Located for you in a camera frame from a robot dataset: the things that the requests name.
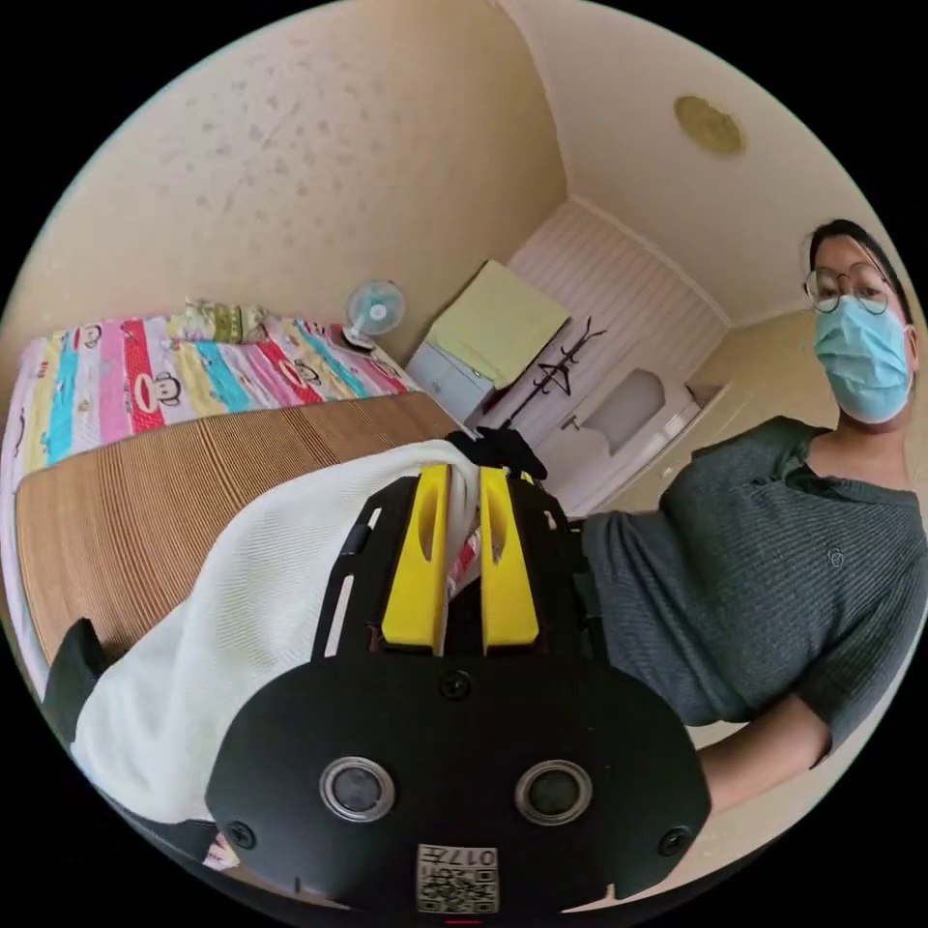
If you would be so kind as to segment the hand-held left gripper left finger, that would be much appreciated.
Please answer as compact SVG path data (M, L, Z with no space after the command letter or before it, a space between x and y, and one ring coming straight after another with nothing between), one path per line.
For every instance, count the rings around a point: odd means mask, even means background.
M382 619L388 647L440 647L446 607L450 468L420 472Z

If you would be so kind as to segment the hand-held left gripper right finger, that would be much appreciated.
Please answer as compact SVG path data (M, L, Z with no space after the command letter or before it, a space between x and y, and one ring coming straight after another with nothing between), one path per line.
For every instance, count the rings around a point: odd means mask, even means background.
M482 645L530 648L539 624L508 472L482 467L479 490Z

